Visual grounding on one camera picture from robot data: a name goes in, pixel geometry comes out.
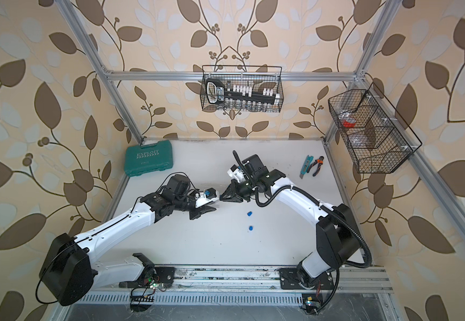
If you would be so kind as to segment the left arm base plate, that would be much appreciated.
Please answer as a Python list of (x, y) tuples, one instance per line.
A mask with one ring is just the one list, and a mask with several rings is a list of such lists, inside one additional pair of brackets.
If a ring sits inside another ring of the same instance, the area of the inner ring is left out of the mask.
[(120, 288), (161, 288), (172, 287), (175, 280), (175, 267), (153, 267), (145, 268), (137, 280), (131, 282), (120, 282)]

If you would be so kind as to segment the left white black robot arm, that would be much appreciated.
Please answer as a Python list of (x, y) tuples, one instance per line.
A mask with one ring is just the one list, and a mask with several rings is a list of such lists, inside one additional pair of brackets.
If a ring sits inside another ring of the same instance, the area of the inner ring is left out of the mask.
[(135, 232), (149, 227), (174, 211), (197, 219), (214, 211), (219, 199), (214, 188), (199, 191), (187, 176), (174, 174), (166, 185), (138, 197), (133, 207), (104, 224), (76, 236), (61, 234), (47, 252), (39, 282), (54, 295), (56, 303), (69, 306), (94, 288), (149, 278), (154, 264), (142, 253), (134, 262), (101, 263), (100, 258)]

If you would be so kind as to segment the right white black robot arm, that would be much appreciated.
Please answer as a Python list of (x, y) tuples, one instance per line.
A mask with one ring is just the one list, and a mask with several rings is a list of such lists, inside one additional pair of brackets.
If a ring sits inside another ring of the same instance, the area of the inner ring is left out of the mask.
[(255, 200), (261, 208), (279, 201), (315, 227), (315, 249), (296, 267), (294, 279), (299, 286), (314, 288), (322, 275), (337, 272), (344, 265), (360, 269), (372, 266), (373, 255), (348, 206), (315, 198), (281, 171), (269, 171), (258, 155), (242, 160), (236, 151), (232, 154), (237, 164), (228, 170), (231, 183), (221, 201)]

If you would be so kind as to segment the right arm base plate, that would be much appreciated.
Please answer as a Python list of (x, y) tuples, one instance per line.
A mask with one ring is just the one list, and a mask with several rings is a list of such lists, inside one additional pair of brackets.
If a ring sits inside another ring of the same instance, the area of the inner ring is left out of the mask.
[(317, 290), (320, 286), (322, 290), (332, 290), (334, 281), (326, 272), (316, 278), (308, 278), (304, 271), (295, 268), (278, 269), (280, 287), (283, 290)]

